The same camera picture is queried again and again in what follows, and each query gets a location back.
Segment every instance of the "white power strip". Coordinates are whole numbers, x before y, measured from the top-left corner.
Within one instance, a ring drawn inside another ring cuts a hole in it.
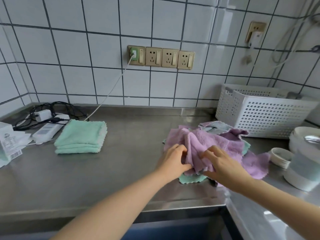
[[[46,123],[41,129],[32,135],[32,139],[37,145],[41,145],[47,141],[50,141],[52,137],[66,124],[70,119],[67,114],[58,114],[55,118],[65,119],[65,121],[59,121],[59,124]]]

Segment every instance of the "power outlet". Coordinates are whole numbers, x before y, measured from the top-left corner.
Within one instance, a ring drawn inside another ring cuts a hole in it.
[[[254,32],[254,31],[259,31],[259,32],[263,33],[264,30],[266,29],[266,26],[267,26],[267,23],[261,23],[261,22],[252,21],[250,23],[250,26],[249,26],[249,29],[248,29],[248,32],[247,32],[247,36],[245,38],[245,42],[249,43],[251,35],[252,35],[252,32]]]
[[[133,48],[133,50],[135,51],[135,57],[131,59],[130,65],[144,66],[146,64],[146,59],[145,59],[146,48],[143,46],[128,45],[127,47],[128,61],[131,58],[131,53],[130,53],[131,48]]]
[[[160,67],[162,48],[146,47],[146,66]]]
[[[195,53],[193,51],[180,51],[178,60],[178,69],[189,69],[193,67]]]
[[[162,67],[176,68],[178,66],[178,49],[163,49]]]

